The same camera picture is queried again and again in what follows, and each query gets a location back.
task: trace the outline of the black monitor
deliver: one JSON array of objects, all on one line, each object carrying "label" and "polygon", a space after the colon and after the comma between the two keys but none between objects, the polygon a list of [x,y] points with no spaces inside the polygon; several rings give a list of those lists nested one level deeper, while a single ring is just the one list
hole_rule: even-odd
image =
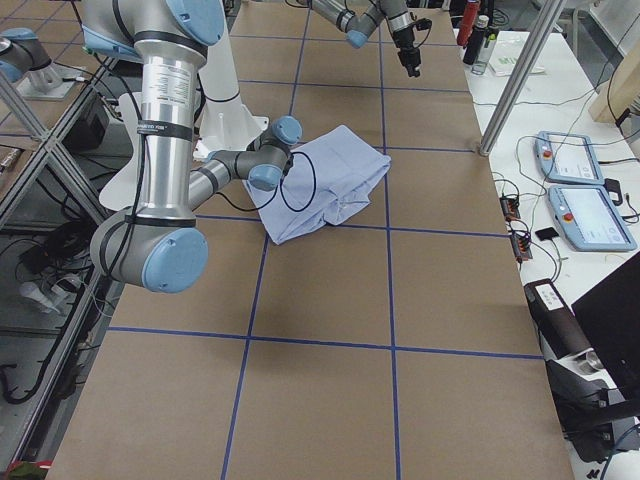
[{"label": "black monitor", "polygon": [[585,293],[572,308],[622,395],[627,400],[640,400],[640,253]]}]

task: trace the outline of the white table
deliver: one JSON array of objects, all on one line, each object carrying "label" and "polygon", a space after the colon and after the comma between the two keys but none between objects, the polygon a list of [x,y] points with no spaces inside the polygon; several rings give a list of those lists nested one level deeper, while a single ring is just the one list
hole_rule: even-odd
[{"label": "white table", "polygon": [[[526,32],[501,32],[500,39],[524,39],[527,35]],[[592,92],[592,86],[587,76],[560,34],[551,34],[538,63],[545,67],[545,73],[529,77],[518,102],[558,104]],[[508,77],[497,77],[491,67],[488,67],[482,76],[472,74],[470,68],[466,67],[466,74],[478,122],[484,131],[494,111],[494,106],[483,104],[498,102]],[[521,193],[539,194],[541,192],[540,186],[535,185],[519,173],[516,160],[518,140],[526,135],[537,135],[541,130],[570,131],[571,133],[588,135],[594,143],[622,140],[623,137],[615,126],[596,123],[591,119],[588,108],[595,98],[595,93],[589,93],[579,100],[561,106],[516,105],[490,155],[491,168],[497,173],[495,178],[501,178],[500,174],[504,175],[504,178],[518,185]],[[519,156],[522,171],[542,182],[543,175],[535,163],[533,142],[534,139],[525,139],[520,144]],[[625,141],[618,141],[607,146],[596,146],[594,149],[600,161],[634,156]],[[605,177],[619,180],[623,194],[629,193],[631,204],[640,208],[640,164],[629,162],[602,166],[602,170]],[[496,187],[499,193],[502,192],[503,182],[498,182]],[[514,191],[513,187],[505,185],[506,193]],[[632,213],[627,209],[626,204],[620,208],[623,215]],[[520,213],[532,232],[554,226],[546,197],[539,200],[533,196],[522,197]],[[640,240],[640,225],[631,226],[630,231],[636,241]],[[549,242],[539,242],[535,236],[534,241],[545,247],[554,257],[556,256],[556,252]],[[555,243],[561,257],[566,258],[562,262],[562,272],[555,285],[569,305],[636,253],[576,252],[562,237],[555,239]],[[551,259],[538,248],[532,247],[532,249],[534,258],[524,262],[520,272],[523,285],[534,280],[550,278],[553,274],[554,267]],[[602,374],[598,374],[587,379],[593,380],[602,377]],[[571,457],[576,479],[584,479],[591,469],[602,469],[602,465],[596,463],[583,463],[575,452]],[[640,452],[629,452],[616,455],[607,472],[606,480],[636,480],[639,475]]]}]

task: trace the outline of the gray floor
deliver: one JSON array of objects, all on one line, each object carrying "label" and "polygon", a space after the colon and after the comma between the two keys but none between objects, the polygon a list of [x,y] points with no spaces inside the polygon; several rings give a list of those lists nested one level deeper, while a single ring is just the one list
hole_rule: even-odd
[{"label": "gray floor", "polygon": [[[531,0],[496,0],[496,8],[508,16],[504,29],[527,30],[538,14]],[[595,85],[611,76],[622,57],[593,19],[583,16],[578,26],[578,61]]]}]

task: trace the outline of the red object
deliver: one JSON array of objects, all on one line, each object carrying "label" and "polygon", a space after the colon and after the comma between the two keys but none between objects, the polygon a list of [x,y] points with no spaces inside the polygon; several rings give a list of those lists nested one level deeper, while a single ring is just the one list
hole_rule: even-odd
[{"label": "red object", "polygon": [[471,30],[473,24],[476,21],[476,16],[480,10],[480,0],[467,0],[467,6],[464,7],[464,14],[462,15],[462,21],[460,22],[460,30],[458,31],[458,38],[456,39],[458,45],[466,47],[469,37],[471,36]]}]

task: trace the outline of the folded towel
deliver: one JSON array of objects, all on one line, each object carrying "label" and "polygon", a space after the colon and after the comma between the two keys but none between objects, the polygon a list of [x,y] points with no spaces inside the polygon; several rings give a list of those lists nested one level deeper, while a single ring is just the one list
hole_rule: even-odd
[{"label": "folded towel", "polygon": [[[306,153],[316,170],[316,195],[302,212],[291,211],[280,192],[262,208],[260,218],[271,240],[277,245],[325,224],[339,225],[369,205],[369,193],[384,177],[391,158],[369,146],[344,125],[294,150]],[[294,166],[282,185],[289,205],[300,209],[313,191],[311,167],[302,155],[295,155]],[[252,188],[245,182],[256,206],[273,195]]]}]

